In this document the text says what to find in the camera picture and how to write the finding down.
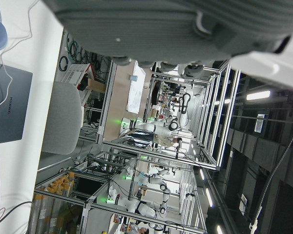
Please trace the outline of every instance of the person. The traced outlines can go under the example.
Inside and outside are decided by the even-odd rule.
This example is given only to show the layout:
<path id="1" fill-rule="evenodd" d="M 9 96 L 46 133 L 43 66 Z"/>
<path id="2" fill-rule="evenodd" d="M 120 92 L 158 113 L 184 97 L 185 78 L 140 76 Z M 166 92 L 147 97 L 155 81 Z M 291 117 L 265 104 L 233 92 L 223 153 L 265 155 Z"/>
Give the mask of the person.
<path id="1" fill-rule="evenodd" d="M 131 224 L 130 228 L 132 230 L 130 230 L 129 232 L 127 232 L 126 234 L 148 234 L 149 230 L 148 228 L 138 228 L 136 225 Z"/>
<path id="2" fill-rule="evenodd" d="M 181 137 L 167 137 L 141 130 L 132 130 L 131 132 L 127 133 L 127 136 L 145 141 L 154 141 L 155 143 L 158 143 L 164 147 L 171 147 L 174 146 L 175 143 L 178 143 L 180 140 L 182 141 Z"/>

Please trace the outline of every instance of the gray laptop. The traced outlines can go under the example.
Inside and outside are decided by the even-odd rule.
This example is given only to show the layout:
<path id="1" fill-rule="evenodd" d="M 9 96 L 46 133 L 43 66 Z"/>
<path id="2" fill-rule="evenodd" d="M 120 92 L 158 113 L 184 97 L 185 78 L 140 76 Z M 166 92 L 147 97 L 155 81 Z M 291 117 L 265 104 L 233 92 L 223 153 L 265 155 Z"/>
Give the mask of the gray laptop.
<path id="1" fill-rule="evenodd" d="M 20 140 L 23 135 L 33 74 L 5 66 L 13 78 L 6 101 L 0 105 L 0 143 Z M 0 103 L 5 99 L 10 78 L 0 64 Z"/>

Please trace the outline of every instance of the paper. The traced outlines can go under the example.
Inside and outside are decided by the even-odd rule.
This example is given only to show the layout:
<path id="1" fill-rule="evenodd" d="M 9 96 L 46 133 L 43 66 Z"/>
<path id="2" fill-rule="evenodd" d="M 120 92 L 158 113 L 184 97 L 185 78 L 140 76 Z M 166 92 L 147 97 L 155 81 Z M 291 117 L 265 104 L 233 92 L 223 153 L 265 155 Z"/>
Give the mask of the paper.
<path id="1" fill-rule="evenodd" d="M 137 76 L 137 81 L 131 81 L 127 111 L 138 114 L 140 110 L 141 96 L 143 91 L 143 86 L 145 84 L 146 73 L 138 66 L 138 62 L 135 62 L 135 67 L 133 69 L 133 76 Z"/>

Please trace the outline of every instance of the gray chair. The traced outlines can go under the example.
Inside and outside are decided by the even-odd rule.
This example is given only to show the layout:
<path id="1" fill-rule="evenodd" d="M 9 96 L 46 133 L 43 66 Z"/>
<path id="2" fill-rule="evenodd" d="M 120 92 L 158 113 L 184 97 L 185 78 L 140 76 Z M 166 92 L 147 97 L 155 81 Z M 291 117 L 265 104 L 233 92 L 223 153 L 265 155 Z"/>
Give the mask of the gray chair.
<path id="1" fill-rule="evenodd" d="M 74 151 L 80 133 L 82 107 L 77 88 L 54 82 L 42 151 L 67 155 Z"/>
<path id="2" fill-rule="evenodd" d="M 293 32 L 293 0 L 44 0 L 85 49 L 143 67 L 274 52 Z"/>

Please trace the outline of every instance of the white desk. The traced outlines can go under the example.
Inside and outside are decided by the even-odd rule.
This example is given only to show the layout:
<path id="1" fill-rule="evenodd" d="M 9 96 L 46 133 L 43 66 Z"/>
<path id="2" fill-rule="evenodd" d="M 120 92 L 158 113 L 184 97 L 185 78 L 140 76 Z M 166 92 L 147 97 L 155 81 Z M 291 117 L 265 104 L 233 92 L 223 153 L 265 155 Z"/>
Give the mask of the white desk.
<path id="1" fill-rule="evenodd" d="M 0 0 L 2 23 L 8 33 L 6 48 L 28 35 L 27 10 L 32 2 Z M 30 17 L 33 37 L 3 55 L 5 65 L 33 73 L 23 139 L 0 144 L 0 208 L 5 207 L 6 213 L 32 200 L 63 32 L 42 2 L 31 10 Z M 0 224 L 0 234 L 25 233 L 29 214 L 30 204 L 14 210 Z"/>

